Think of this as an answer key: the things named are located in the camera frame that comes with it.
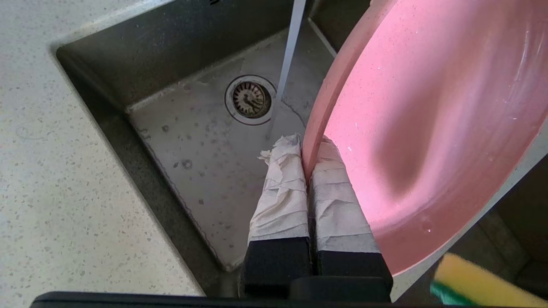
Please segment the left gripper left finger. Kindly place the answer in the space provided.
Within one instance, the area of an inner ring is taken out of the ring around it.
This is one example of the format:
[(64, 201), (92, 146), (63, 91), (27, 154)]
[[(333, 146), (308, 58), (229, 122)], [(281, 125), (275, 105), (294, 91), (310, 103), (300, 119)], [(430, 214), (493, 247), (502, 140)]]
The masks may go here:
[(299, 135), (280, 137), (260, 159), (268, 171), (249, 223), (238, 292), (241, 298), (284, 299), (293, 281), (313, 274)]

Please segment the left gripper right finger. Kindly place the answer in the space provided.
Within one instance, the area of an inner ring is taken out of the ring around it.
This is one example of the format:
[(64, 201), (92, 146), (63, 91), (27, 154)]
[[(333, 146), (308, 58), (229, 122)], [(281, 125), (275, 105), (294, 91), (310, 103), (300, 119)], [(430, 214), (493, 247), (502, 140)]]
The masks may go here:
[(334, 142), (321, 141), (311, 177), (317, 283), (324, 298), (389, 300), (392, 275)]

